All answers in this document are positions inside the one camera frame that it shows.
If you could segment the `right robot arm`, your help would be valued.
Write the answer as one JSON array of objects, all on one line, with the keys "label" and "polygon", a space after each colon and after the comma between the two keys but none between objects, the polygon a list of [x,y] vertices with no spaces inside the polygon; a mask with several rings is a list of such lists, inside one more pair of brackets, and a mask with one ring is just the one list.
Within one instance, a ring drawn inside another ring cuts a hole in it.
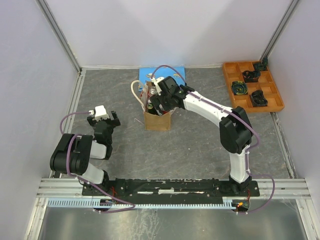
[{"label": "right robot arm", "polygon": [[150,101],[159,113],[180,108],[206,118],[219,128],[220,143],[229,152],[229,189],[236,196],[246,192],[252,180],[246,153],[253,136],[246,111],[239,106],[231,108],[207,99],[186,84],[178,85],[171,76],[152,77],[151,82],[156,93]]}]

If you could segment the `red cola can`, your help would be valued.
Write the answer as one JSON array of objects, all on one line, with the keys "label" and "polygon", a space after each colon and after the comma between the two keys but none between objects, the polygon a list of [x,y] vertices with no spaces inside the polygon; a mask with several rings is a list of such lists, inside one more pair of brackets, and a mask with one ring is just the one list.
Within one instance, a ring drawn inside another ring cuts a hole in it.
[{"label": "red cola can", "polygon": [[156,95],[158,92],[157,92],[157,89],[155,87],[150,87],[149,90],[148,90],[148,95],[149,96],[154,96]]}]

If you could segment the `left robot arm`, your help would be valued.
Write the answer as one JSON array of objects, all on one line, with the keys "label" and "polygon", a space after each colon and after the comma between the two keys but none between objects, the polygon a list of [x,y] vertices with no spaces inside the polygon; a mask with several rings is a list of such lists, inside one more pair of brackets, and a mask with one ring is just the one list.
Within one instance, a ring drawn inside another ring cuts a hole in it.
[{"label": "left robot arm", "polygon": [[93,135],[63,133],[50,158],[50,168],[92,183],[99,195],[106,195],[111,189],[109,175],[92,165],[90,159],[109,160],[113,151],[112,134],[121,122],[116,111],[108,114],[102,105],[88,114],[87,122],[93,128]]}]

